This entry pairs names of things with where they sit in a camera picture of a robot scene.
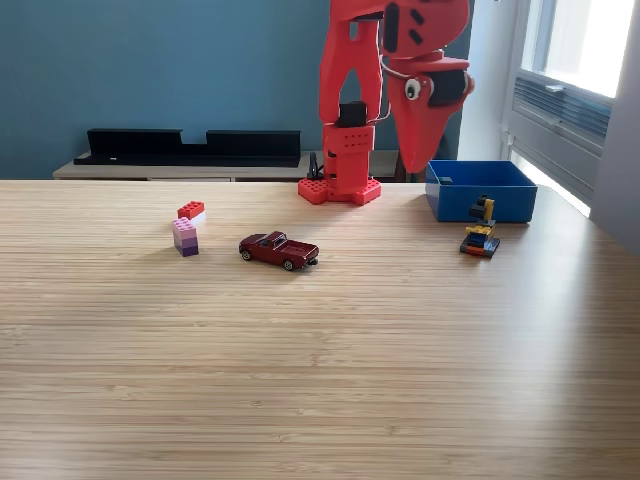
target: blue bin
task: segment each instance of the blue bin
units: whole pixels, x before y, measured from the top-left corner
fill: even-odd
[[[450,178],[451,183],[442,181]],[[487,195],[496,202],[493,218],[527,223],[538,187],[508,161],[433,160],[427,168],[427,199],[439,222],[468,222],[471,205]]]

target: yellow lego piece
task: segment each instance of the yellow lego piece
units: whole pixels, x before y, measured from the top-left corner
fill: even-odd
[[[480,225],[476,225],[475,227],[467,227],[466,233],[470,235],[472,233],[478,233],[480,235],[490,235],[493,229],[491,227],[482,227]]]
[[[484,212],[484,219],[488,222],[489,220],[491,220],[491,218],[493,218],[493,207],[495,206],[495,201],[491,200],[490,198],[487,198],[484,202],[484,208],[486,209],[486,211]]]

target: black shelf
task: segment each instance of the black shelf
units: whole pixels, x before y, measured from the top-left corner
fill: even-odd
[[[91,154],[76,165],[280,167],[300,163],[299,131],[210,130],[206,144],[182,143],[182,130],[92,129]]]

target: white wall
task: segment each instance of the white wall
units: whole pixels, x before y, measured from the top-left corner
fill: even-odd
[[[518,2],[476,0],[469,72],[476,91],[467,98],[460,130],[460,160],[498,160]]]
[[[596,183],[591,218],[640,255],[640,2],[636,2],[624,66]]]

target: cable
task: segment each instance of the cable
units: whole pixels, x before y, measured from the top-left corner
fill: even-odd
[[[367,121],[367,123],[378,123],[378,122],[384,122],[386,119],[388,119],[391,116],[391,102],[389,102],[389,106],[387,108],[387,113],[385,114],[384,117],[378,117],[378,118],[374,118],[373,120],[369,120]]]
[[[387,65],[384,63],[384,59],[382,55],[380,55],[380,67],[389,75],[393,75],[396,78],[401,78],[402,80],[409,80],[410,78],[413,78],[411,75],[405,75],[404,73],[396,72],[395,70],[392,70],[389,67],[387,67]]]

